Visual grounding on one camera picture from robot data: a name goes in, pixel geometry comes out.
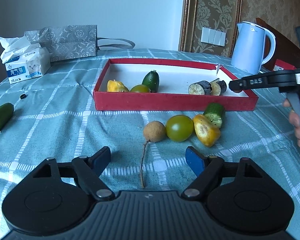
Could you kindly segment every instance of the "light blue wall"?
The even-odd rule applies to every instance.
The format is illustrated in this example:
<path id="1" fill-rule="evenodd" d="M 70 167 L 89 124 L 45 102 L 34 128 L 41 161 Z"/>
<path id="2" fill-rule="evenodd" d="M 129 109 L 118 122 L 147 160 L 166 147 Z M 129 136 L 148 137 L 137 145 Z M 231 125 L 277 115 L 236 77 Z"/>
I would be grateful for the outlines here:
<path id="1" fill-rule="evenodd" d="M 0 36 L 45 26 L 97 24 L 98 36 L 135 48 L 178 50 L 183 0 L 0 0 Z M 0 81 L 6 77 L 0 60 Z"/>

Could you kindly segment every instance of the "brown twig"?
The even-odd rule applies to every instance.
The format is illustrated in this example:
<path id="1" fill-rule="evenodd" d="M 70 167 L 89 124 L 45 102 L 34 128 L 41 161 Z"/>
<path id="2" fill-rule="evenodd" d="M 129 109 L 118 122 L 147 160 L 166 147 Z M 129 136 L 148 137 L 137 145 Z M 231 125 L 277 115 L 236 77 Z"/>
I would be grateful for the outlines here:
<path id="1" fill-rule="evenodd" d="M 141 187 L 142 187 L 142 188 L 145 188 L 145 184 L 144 184 L 144 182 L 143 182 L 143 175 L 142 175 L 142 173 L 143 173 L 142 165 L 143 165 L 143 159 L 144 159 L 144 157 L 145 157 L 146 146 L 147 146 L 148 142 L 149 142 L 149 141 L 147 140 L 147 141 L 145 142 L 145 144 L 143 145 L 143 152 L 142 152 L 141 165 L 140 165 L 140 181 L 141 181 Z"/>

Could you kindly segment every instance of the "kettle lid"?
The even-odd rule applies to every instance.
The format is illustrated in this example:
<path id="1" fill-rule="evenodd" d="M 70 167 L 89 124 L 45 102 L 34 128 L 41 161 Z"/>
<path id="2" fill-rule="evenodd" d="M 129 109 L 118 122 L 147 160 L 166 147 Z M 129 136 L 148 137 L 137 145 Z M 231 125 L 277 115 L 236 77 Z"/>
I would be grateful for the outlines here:
<path id="1" fill-rule="evenodd" d="M 263 29 L 263 30 L 264 30 L 264 27 L 261 27 L 260 25 L 258 25 L 258 24 L 255 24 L 255 23 L 251 23 L 251 22 L 241 22 L 241 23 L 247 23 L 247 24 L 250 24 L 250 25 L 252 25 L 252 26 L 255 26 L 255 27 L 258 27 L 258 28 L 260 28 L 260 29 Z"/>

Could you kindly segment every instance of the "green tomato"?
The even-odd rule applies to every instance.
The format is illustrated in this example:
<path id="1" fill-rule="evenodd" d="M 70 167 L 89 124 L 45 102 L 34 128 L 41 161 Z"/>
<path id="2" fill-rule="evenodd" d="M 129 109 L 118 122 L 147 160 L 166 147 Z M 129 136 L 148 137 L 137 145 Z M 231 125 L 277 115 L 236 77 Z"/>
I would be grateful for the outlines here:
<path id="1" fill-rule="evenodd" d="M 166 123 L 167 136 L 175 142 L 187 140 L 193 133 L 194 124 L 186 115 L 175 115 Z"/>
<path id="2" fill-rule="evenodd" d="M 136 92 L 136 93 L 150 93 L 150 88 L 148 88 L 145 85 L 136 85 L 133 88 L 131 88 L 130 92 Z"/>

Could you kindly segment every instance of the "electric kettle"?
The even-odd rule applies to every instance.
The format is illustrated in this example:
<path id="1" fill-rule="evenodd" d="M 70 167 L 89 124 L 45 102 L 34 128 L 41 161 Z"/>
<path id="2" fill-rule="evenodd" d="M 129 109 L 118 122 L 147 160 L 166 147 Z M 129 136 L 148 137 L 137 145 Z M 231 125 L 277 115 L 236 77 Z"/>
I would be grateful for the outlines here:
<path id="1" fill-rule="evenodd" d="M 257 24 L 241 22 L 237 24 L 239 35 L 234 46 L 231 65 L 249 74 L 258 74 L 261 66 L 267 63 L 275 51 L 274 34 Z M 270 51 L 264 58 L 266 36 L 270 39 Z"/>

